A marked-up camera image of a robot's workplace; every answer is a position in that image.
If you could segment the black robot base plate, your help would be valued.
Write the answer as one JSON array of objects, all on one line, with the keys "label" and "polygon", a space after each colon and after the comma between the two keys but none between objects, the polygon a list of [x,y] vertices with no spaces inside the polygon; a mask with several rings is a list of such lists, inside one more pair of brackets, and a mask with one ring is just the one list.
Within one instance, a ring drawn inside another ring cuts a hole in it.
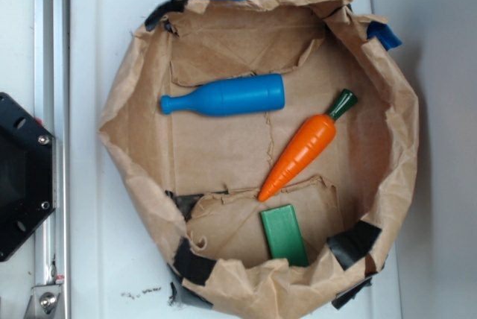
[{"label": "black robot base plate", "polygon": [[1,94],[1,261],[54,211],[54,136]]}]

